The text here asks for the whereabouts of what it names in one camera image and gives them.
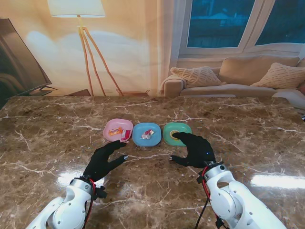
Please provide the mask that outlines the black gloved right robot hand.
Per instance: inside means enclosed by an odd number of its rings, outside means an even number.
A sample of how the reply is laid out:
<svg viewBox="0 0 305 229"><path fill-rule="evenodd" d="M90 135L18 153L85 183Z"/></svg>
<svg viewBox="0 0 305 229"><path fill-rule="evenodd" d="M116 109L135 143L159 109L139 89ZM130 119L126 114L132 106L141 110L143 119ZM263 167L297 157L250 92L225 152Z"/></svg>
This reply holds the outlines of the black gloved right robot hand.
<svg viewBox="0 0 305 229"><path fill-rule="evenodd" d="M184 167L205 168L215 164L216 159L210 143L190 133L177 132L173 137L181 140L187 147L187 157L170 156L170 160Z"/></svg>

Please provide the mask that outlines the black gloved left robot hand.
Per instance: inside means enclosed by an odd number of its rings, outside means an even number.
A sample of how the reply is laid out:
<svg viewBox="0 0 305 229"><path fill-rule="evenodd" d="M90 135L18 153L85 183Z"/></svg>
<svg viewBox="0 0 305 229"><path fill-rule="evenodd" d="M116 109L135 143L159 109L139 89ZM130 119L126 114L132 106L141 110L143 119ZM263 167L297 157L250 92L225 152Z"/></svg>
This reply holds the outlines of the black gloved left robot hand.
<svg viewBox="0 0 305 229"><path fill-rule="evenodd" d="M85 179L91 179L93 182L97 182L108 175L112 170L123 164L128 158L127 155L122 155L111 162L109 162L108 159L115 150L125 146L126 143L117 140L96 149L83 173L83 177Z"/></svg>

